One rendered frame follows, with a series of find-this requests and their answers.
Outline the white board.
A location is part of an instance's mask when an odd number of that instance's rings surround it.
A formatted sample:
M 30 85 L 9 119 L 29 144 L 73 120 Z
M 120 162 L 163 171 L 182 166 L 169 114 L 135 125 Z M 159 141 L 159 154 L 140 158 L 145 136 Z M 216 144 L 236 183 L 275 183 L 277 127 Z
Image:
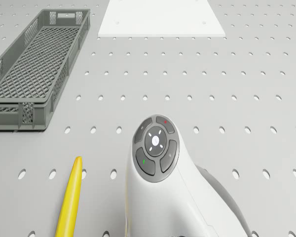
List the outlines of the white board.
M 208 0 L 110 0 L 100 37 L 224 37 Z

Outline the banana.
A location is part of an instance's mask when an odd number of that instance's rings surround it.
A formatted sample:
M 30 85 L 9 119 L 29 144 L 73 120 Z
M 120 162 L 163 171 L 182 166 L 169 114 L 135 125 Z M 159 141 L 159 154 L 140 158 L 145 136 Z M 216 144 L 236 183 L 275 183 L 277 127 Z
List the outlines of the banana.
M 78 156 L 68 179 L 55 237 L 73 237 L 82 181 L 82 157 Z

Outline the dark grey basket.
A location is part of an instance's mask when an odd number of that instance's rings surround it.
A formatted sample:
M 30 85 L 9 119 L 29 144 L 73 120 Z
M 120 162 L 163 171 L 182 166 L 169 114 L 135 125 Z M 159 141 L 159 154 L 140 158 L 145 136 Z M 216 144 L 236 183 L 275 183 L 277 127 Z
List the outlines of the dark grey basket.
M 90 27 L 89 9 L 43 9 L 0 56 L 0 131 L 43 131 Z

